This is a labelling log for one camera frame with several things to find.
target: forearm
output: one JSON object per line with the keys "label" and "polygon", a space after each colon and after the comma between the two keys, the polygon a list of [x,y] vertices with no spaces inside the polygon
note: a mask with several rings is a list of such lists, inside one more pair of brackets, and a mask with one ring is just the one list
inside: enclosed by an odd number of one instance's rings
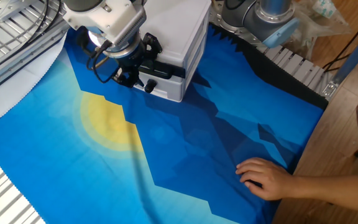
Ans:
{"label": "forearm", "polygon": [[324,200],[358,210],[358,176],[296,177],[288,197]]}

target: wrist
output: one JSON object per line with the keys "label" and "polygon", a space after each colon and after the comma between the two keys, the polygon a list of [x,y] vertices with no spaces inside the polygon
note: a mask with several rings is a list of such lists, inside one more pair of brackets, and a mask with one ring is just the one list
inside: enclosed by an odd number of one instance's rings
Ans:
{"label": "wrist", "polygon": [[308,179],[307,177],[297,177],[293,176],[293,180],[291,182],[292,190],[291,194],[288,196],[290,198],[304,198],[307,195],[307,186]]}

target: finger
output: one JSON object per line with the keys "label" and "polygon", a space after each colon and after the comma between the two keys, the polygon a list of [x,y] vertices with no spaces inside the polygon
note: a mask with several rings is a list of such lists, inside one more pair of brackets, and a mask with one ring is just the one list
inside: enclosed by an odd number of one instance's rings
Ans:
{"label": "finger", "polygon": [[262,183],[263,179],[264,179],[263,173],[248,171],[241,176],[240,182],[244,183],[247,180],[253,180],[253,181],[259,182],[263,185],[263,183]]}
{"label": "finger", "polygon": [[256,186],[255,184],[251,183],[251,182],[246,182],[245,185],[248,187],[248,189],[251,191],[251,193],[253,193],[254,195],[260,197],[260,198],[265,198],[265,190]]}
{"label": "finger", "polygon": [[236,174],[243,174],[248,171],[264,172],[265,169],[266,167],[263,165],[251,163],[251,164],[243,165],[242,167],[238,168],[236,170]]}
{"label": "finger", "polygon": [[236,166],[236,168],[240,168],[240,167],[242,167],[242,166],[244,166],[244,165],[246,165],[246,164],[250,164],[250,163],[259,164],[259,165],[264,165],[264,164],[267,163],[267,161],[264,160],[264,159],[262,159],[262,158],[251,158],[251,159],[247,159],[247,160],[241,162],[240,164],[238,164],[238,165]]}

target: black knob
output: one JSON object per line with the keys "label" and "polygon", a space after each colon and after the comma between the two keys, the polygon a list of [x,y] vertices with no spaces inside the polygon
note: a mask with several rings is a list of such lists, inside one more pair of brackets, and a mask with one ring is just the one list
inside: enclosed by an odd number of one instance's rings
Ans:
{"label": "black knob", "polygon": [[146,93],[151,93],[151,92],[153,92],[155,86],[157,86],[156,81],[148,80],[146,86],[144,87],[144,91]]}

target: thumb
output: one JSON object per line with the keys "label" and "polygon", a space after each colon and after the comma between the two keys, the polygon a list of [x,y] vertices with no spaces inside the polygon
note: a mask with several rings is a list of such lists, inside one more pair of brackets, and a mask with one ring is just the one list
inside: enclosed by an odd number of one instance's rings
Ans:
{"label": "thumb", "polygon": [[264,190],[258,186],[256,186],[255,184],[247,181],[245,182],[245,185],[248,187],[248,189],[251,191],[251,193],[253,193],[254,195],[263,198],[263,194],[264,194]]}

